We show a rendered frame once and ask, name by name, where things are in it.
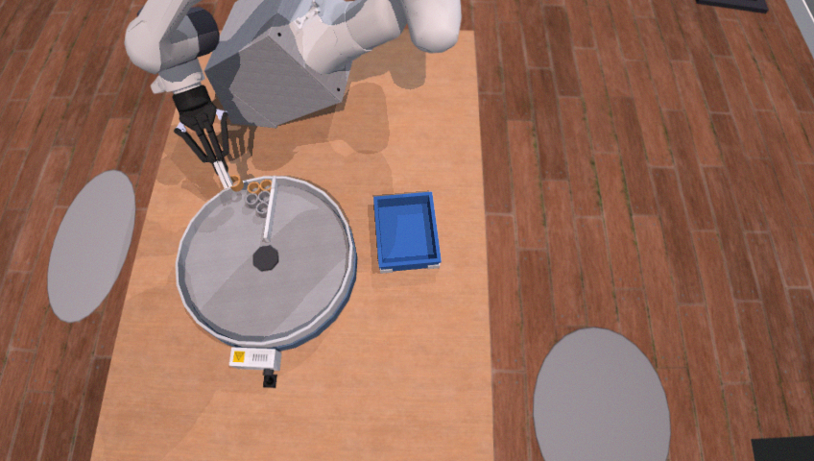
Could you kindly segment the blue crate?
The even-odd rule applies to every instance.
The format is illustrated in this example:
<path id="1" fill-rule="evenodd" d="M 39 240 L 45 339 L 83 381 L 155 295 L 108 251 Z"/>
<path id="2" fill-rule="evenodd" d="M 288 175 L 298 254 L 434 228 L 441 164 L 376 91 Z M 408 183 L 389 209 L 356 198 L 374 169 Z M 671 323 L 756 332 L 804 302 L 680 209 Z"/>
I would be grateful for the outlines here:
<path id="1" fill-rule="evenodd" d="M 373 200 L 380 274 L 440 268 L 432 192 L 376 196 Z"/>

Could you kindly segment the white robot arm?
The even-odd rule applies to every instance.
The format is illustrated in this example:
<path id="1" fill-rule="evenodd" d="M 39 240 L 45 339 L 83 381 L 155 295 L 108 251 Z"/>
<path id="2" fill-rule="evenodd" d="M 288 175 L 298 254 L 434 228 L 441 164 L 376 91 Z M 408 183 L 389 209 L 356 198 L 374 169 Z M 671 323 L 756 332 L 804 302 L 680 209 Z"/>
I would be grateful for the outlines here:
<path id="1" fill-rule="evenodd" d="M 207 10 L 192 7 L 201 1 L 148 0 L 129 24 L 127 54 L 158 73 L 154 94 L 181 93 L 205 79 L 197 58 L 216 49 L 220 33 Z M 406 24 L 418 49 L 443 53 L 457 43 L 461 19 L 461 0 L 301 0 L 289 26 L 305 63 L 321 75 L 399 37 Z"/>

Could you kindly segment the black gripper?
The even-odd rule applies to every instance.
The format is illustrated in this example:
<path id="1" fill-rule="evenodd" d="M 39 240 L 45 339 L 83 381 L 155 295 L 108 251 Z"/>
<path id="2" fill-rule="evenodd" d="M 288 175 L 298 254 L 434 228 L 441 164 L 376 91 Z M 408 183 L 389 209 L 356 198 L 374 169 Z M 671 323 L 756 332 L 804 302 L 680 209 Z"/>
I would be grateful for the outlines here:
<path id="1" fill-rule="evenodd" d="M 182 137 L 182 139 L 203 163 L 210 162 L 212 164 L 215 173 L 219 175 L 224 188 L 231 187 L 232 180 L 229 176 L 227 163 L 225 161 L 225 156 L 227 156 L 229 153 L 227 135 L 228 111 L 216 108 L 216 106 L 211 102 L 205 85 L 200 85 L 181 93 L 174 94 L 172 98 L 180 114 L 180 123 L 174 129 L 174 133 Z M 221 120 L 223 151 L 221 150 L 213 128 L 216 114 L 218 115 L 218 119 Z M 186 131 L 184 125 L 196 132 L 201 143 L 203 144 L 206 154 Z M 216 156 L 204 133 L 204 129 L 206 129 L 208 133 Z"/>

